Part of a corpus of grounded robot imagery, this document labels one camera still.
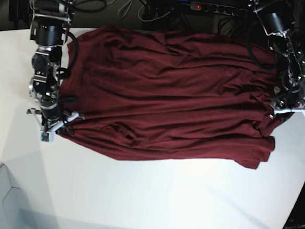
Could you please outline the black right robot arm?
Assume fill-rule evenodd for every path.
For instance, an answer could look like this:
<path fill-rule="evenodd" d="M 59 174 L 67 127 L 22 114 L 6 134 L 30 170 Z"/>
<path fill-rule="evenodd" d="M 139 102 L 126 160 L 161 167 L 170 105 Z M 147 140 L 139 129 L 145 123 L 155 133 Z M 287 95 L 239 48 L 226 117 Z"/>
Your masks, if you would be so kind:
<path fill-rule="evenodd" d="M 37 44 L 32 57 L 34 76 L 30 92 L 37 101 L 38 114 L 46 121 L 60 120 L 63 113 L 59 102 L 61 81 L 70 77 L 71 67 L 61 67 L 62 46 L 71 37 L 69 29 L 75 12 L 96 13 L 105 9 L 105 0 L 89 0 L 100 4 L 94 9 L 80 8 L 84 1 L 29 0 L 32 10 L 30 40 Z"/>

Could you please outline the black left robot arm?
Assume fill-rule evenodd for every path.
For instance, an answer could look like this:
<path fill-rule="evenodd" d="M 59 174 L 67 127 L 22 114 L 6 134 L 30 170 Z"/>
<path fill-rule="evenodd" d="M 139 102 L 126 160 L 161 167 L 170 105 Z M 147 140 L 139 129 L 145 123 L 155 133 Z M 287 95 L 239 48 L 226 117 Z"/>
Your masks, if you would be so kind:
<path fill-rule="evenodd" d="M 305 55 L 296 38 L 295 17 L 287 0 L 248 0 L 276 54 L 281 85 L 271 100 L 275 115 L 302 113 L 305 117 Z"/>

